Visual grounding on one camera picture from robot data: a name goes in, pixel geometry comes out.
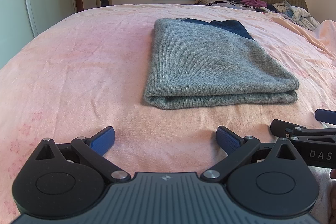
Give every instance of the pile of clothes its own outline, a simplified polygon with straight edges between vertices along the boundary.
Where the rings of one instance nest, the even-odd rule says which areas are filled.
[[[274,3],[273,5],[268,5],[267,2],[262,0],[241,0],[241,3],[260,8],[266,13],[279,13],[285,19],[311,31],[314,31],[320,25],[304,8],[292,6],[286,0],[281,3]]]
[[[286,0],[281,3],[275,3],[272,6],[274,6],[277,12],[284,18],[308,30],[314,31],[318,25],[320,25],[304,8],[292,6]]]
[[[286,0],[272,5],[262,0],[196,0],[194,5],[222,6],[263,13],[279,13],[285,19],[311,31],[314,31],[320,25],[304,8],[292,6]]]

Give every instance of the blue gripper pad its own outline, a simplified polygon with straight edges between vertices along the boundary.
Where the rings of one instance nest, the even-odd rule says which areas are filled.
[[[216,141],[228,155],[235,152],[236,149],[245,143],[243,138],[239,137],[225,126],[219,126],[217,128]]]
[[[86,141],[86,144],[103,156],[114,144],[115,132],[113,127],[106,127]]]
[[[315,111],[315,119],[320,122],[336,125],[336,111],[319,108]]]

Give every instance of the pink cloth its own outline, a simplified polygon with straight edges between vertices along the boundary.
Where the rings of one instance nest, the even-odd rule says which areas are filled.
[[[267,7],[267,2],[262,0],[241,0],[241,3],[250,5],[256,8]]]
[[[240,21],[298,77],[298,101],[179,110],[145,104],[154,22],[181,17]],[[314,111],[336,110],[335,28],[325,21],[311,32],[277,14],[193,5],[119,5],[71,15],[0,70],[0,223],[18,216],[11,185],[44,137],[65,143],[113,126],[115,145],[105,157],[133,175],[204,171],[225,156],[214,138],[219,125],[262,142],[275,140],[269,132],[275,118],[323,127]],[[326,224],[330,170],[311,169],[320,183],[312,213]]]

